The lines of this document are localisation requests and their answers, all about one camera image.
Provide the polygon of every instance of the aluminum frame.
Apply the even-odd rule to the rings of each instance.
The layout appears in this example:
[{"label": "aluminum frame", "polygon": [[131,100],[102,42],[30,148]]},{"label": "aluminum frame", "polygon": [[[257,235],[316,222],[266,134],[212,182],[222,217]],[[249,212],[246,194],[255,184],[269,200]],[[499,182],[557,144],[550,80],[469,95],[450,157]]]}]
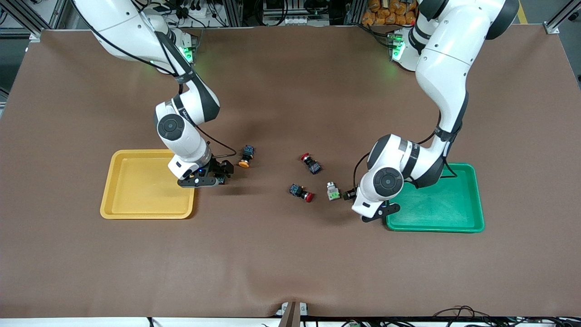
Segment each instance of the aluminum frame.
[{"label": "aluminum frame", "polygon": [[0,29],[0,37],[26,37],[29,34],[40,38],[43,30],[56,29],[67,0],[57,0],[51,19],[44,20],[25,0],[0,0],[2,8],[23,28]]},{"label": "aluminum frame", "polygon": [[580,8],[581,0],[569,0],[569,2],[561,8],[553,18],[543,23],[545,32],[547,32],[547,34],[559,34],[559,25]]},{"label": "aluminum frame", "polygon": [[239,4],[237,0],[224,0],[223,3],[226,10],[226,18],[228,19],[228,27],[242,26],[242,2]]}]

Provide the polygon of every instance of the brown table mat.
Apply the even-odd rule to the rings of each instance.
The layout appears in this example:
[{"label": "brown table mat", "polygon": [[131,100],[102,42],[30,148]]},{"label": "brown table mat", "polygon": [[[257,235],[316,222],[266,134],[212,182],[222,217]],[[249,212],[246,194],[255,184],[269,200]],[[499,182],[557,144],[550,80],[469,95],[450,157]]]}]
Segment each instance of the brown table mat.
[{"label": "brown table mat", "polygon": [[[184,221],[99,214],[113,153],[163,148],[153,110],[175,81],[88,32],[30,45],[0,120],[2,317],[265,316],[289,300],[312,315],[581,314],[581,93],[557,35],[512,26],[469,74],[450,161],[476,169],[481,234],[390,232],[326,199],[326,182],[351,188],[380,136],[418,141],[436,123],[414,75],[368,34],[209,30],[202,44],[196,70],[222,104],[203,128],[256,159],[200,190]],[[318,199],[290,196],[292,183]]]}]

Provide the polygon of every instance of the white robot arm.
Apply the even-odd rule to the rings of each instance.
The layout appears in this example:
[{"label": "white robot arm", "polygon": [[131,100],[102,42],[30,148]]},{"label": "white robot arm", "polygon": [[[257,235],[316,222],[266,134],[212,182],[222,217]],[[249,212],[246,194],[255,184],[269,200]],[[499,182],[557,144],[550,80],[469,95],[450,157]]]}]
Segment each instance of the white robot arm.
[{"label": "white robot arm", "polygon": [[389,200],[403,183],[435,184],[468,105],[466,75],[485,39],[502,34],[516,16],[517,0],[420,0],[417,24],[402,33],[393,60],[415,71],[419,86],[440,109],[429,148],[388,134],[371,150],[352,209],[365,222],[399,210]]},{"label": "white robot arm", "polygon": [[168,28],[154,10],[137,10],[131,0],[73,0],[73,4],[107,52],[151,64],[187,86],[186,92],[157,105],[154,115],[158,135],[175,153],[168,167],[178,184],[209,187],[224,183],[234,167],[228,161],[218,163],[195,128],[216,118],[220,103],[193,70],[191,58],[184,56],[191,35]]}]

